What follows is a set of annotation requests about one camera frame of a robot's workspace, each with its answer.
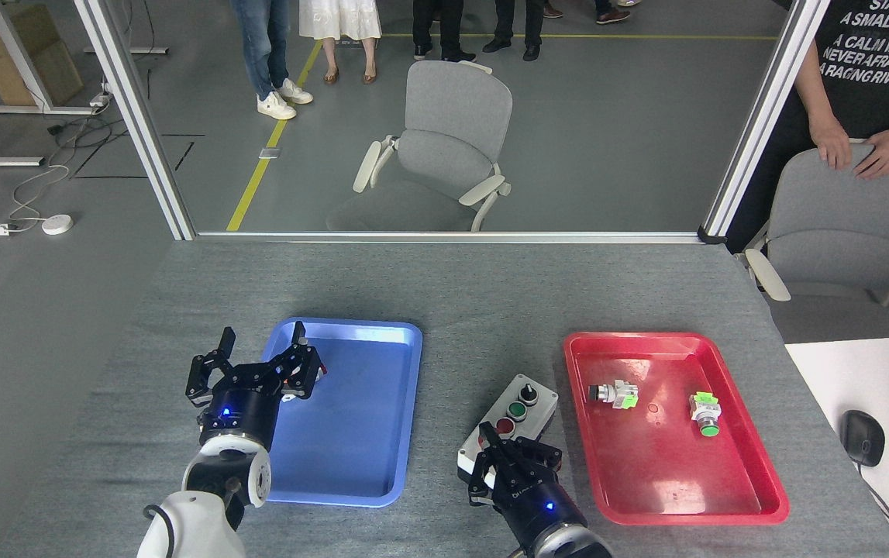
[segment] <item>white round device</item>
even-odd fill
[[[61,234],[69,229],[72,229],[72,218],[64,213],[61,213],[61,215],[52,215],[50,218],[44,219],[44,222],[41,223],[41,230],[43,230],[45,234]]]

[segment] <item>blue tray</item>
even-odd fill
[[[423,335],[402,322],[289,318],[261,354],[291,342],[296,321],[328,374],[310,399],[281,403],[268,501],[381,508],[402,494]]]

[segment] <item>plastic tray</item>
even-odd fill
[[[720,352],[696,333],[579,332],[564,342],[600,512],[625,525],[781,523],[788,496]],[[636,384],[631,409],[587,399],[590,384]],[[689,395],[719,399],[720,432],[699,433]]]
[[[381,508],[402,494],[423,335],[400,322],[289,318],[261,358],[289,346],[296,321],[328,374],[310,399],[281,403],[268,501]]]

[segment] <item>yellow floor line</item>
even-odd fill
[[[299,78],[296,79],[296,85],[299,85],[300,88],[305,84],[306,77],[309,75],[310,70],[312,70],[313,63],[317,60],[317,54],[320,53],[320,46],[322,44],[323,42],[317,41],[316,44],[313,45],[313,50],[311,50],[310,56],[307,57],[306,64],[303,66],[303,71],[300,71]],[[268,137],[266,147],[275,147],[278,145],[278,138],[282,137],[282,131],[285,130],[286,122],[288,121],[280,120],[275,123],[274,129]],[[255,172],[252,173],[252,177],[248,180],[248,186],[245,187],[245,193],[241,195],[241,201],[238,201],[238,206],[234,209],[234,215],[231,215],[231,222],[227,223],[227,230],[229,233],[234,233],[236,230],[241,229],[241,222],[245,220],[245,213],[248,212],[249,206],[252,205],[252,200],[255,198],[257,187],[261,184],[261,178],[264,177],[264,172],[266,172],[268,162],[270,161],[271,159],[259,159],[259,162],[257,162]]]
[[[408,33],[384,33],[383,36],[407,36],[412,38]],[[462,33],[461,36],[493,36],[491,33]],[[515,34],[516,38],[522,39],[522,34]],[[658,39],[663,41],[774,41],[777,36],[754,36],[754,35],[576,35],[576,34],[540,34],[541,39]]]

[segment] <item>chair backrest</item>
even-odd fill
[[[854,165],[872,149],[853,144]],[[859,179],[816,149],[796,155],[771,205],[767,256],[787,283],[889,286],[889,174]]]
[[[399,163],[453,188],[455,198],[489,176],[512,113],[512,93],[479,68],[423,60],[406,77]]]

